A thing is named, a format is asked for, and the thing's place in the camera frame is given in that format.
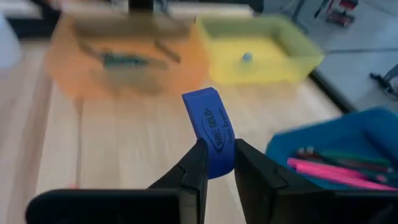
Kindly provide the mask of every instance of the blue tag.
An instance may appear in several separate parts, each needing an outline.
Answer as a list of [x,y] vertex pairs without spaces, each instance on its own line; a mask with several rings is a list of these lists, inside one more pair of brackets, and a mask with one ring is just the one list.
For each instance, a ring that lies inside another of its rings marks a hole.
[[235,135],[223,102],[214,88],[182,95],[193,130],[208,146],[209,179],[234,169]]

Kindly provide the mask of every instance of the orange plastic container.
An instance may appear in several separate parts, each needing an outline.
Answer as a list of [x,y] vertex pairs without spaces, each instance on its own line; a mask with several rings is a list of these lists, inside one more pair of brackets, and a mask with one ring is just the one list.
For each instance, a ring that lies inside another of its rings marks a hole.
[[138,54],[167,63],[168,69],[119,67],[105,69],[103,63],[82,51],[73,18],[64,16],[58,23],[45,59],[47,73],[70,98],[129,97],[140,94],[181,94],[197,90],[208,74],[208,60],[194,24],[184,37],[161,38],[178,53],[176,63],[155,47],[159,36],[85,37],[97,50],[110,49],[119,54]]

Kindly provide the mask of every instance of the blue bin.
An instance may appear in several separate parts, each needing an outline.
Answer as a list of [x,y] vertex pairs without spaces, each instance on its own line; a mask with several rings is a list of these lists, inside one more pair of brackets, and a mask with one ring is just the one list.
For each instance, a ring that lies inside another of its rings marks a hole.
[[[266,155],[287,165],[297,149],[313,146],[318,152],[345,151],[370,158],[389,159],[398,170],[398,117],[391,111],[374,108],[338,119],[277,133],[267,146]],[[349,190],[347,185],[306,176],[324,189]]]

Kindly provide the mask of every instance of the marker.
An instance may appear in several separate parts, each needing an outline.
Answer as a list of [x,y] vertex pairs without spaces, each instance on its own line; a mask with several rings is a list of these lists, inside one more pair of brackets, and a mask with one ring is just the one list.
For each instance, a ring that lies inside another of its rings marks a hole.
[[356,161],[367,162],[371,164],[378,164],[382,166],[391,166],[391,161],[383,158],[369,158],[360,154],[342,152],[342,151],[322,151],[321,155],[330,159],[353,159]]
[[306,166],[310,166],[313,169],[327,170],[329,172],[332,172],[332,173],[335,173],[338,175],[345,175],[348,177],[365,179],[365,180],[369,180],[372,182],[386,183],[388,181],[387,177],[384,175],[381,175],[381,174],[373,174],[373,173],[369,173],[369,172],[364,173],[364,172],[360,172],[360,171],[353,170],[353,169],[347,169],[347,168],[342,168],[342,167],[337,167],[337,166],[320,164],[317,162],[310,162],[310,161],[305,161],[302,159],[289,158],[287,160],[287,164],[293,168],[296,168],[298,164],[303,164]]
[[297,150],[297,156],[301,159],[317,159],[327,164],[334,166],[341,166],[349,169],[365,169],[374,172],[388,172],[391,173],[394,169],[391,166],[384,166],[380,164],[372,164],[370,162],[357,161],[354,159],[334,159],[324,156],[319,152],[315,152],[313,147],[300,148]]
[[398,190],[396,188],[376,184],[374,182],[370,182],[367,180],[363,180],[356,177],[348,177],[341,174],[336,174],[334,172],[330,172],[328,170],[322,169],[314,169],[311,166],[307,166],[306,164],[297,164],[295,167],[296,171],[301,174],[310,175],[313,177],[317,177],[320,179],[330,180],[332,182],[350,185],[352,187],[357,187],[360,189],[369,189],[369,190]]

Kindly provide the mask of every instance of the wooden surface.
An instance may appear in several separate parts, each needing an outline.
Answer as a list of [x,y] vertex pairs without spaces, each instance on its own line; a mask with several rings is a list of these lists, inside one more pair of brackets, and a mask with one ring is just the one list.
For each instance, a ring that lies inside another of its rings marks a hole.
[[[50,189],[146,188],[195,143],[180,96],[69,100],[42,70],[49,43],[22,46],[18,66],[0,71],[0,223],[23,223],[28,201]],[[309,79],[215,88],[236,137],[262,152],[280,130],[341,114]],[[208,183],[211,223],[244,223],[233,173]]]

